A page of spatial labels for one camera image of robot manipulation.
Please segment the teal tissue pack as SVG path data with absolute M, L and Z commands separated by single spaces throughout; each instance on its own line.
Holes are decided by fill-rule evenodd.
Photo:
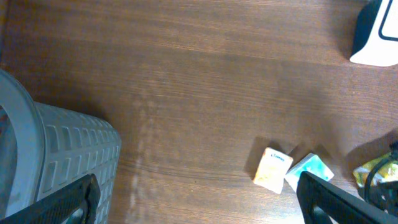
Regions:
M 285 180 L 294 192 L 297 191 L 300 175 L 304 171 L 310 172 L 325 181 L 330 181 L 334 177 L 334 173 L 316 154 L 309 153 L 285 175 Z

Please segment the green yellow drink carton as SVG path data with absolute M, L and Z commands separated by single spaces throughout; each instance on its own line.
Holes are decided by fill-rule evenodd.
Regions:
M 359 187 L 364 187 L 366 179 L 371 170 L 383 159 L 387 159 L 391 153 L 387 153 L 381 157 L 368 161 L 367 163 L 355 168 L 353 176 Z M 371 186 L 376 186 L 380 183 L 397 181 L 397 161 L 390 161 L 382 166 L 374 175 Z

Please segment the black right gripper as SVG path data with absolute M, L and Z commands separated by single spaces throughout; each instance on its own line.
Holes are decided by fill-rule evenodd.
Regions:
M 376 172 L 390 161 L 397 160 L 397 141 L 390 145 L 391 155 L 379 162 L 368 174 L 364 186 L 363 199 L 383 212 L 397 216 L 397 181 L 371 186 Z

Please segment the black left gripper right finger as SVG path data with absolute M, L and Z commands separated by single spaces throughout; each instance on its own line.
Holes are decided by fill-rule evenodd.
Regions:
M 391 223 L 397 216 L 383 212 L 360 198 L 309 173 L 302 172 L 297 187 L 297 198 L 305 223 Z

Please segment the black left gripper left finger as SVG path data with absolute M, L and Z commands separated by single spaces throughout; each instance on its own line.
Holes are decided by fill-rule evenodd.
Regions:
M 13 223 L 88 223 L 96 220 L 100 187 L 93 174 L 74 181 L 21 211 L 1 220 Z

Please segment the orange tissue pack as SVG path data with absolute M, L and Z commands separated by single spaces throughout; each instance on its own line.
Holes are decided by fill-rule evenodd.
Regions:
M 257 167 L 253 183 L 281 194 L 284 186 L 284 177 L 290 169 L 294 159 L 282 152 L 267 147 Z

